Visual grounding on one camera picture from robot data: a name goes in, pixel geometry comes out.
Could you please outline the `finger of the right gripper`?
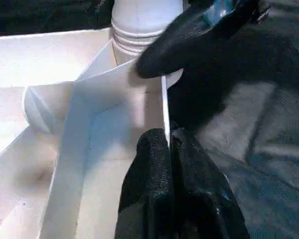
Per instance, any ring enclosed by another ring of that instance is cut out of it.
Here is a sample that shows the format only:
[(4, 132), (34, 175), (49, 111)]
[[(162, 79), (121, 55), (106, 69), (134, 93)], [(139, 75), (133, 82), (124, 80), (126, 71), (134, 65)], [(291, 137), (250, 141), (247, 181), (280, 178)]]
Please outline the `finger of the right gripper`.
[(191, 0), (189, 7), (141, 54), (143, 78), (168, 75), (226, 44), (246, 24), (267, 17), (265, 0)]

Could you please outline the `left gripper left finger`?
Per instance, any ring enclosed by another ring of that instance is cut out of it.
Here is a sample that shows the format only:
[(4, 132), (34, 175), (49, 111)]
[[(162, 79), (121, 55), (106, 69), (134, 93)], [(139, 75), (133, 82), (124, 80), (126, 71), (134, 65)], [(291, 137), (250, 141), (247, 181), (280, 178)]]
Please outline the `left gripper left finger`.
[(174, 237), (174, 188), (169, 148), (161, 128), (141, 135), (122, 183), (117, 239)]

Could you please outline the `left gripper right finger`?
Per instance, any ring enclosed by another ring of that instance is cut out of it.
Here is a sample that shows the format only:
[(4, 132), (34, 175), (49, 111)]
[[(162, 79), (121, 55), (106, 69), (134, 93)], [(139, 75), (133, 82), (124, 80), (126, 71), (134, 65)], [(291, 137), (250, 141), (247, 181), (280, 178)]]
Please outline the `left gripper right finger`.
[(244, 216), (226, 176), (183, 128), (172, 139), (176, 229), (180, 239), (248, 239)]

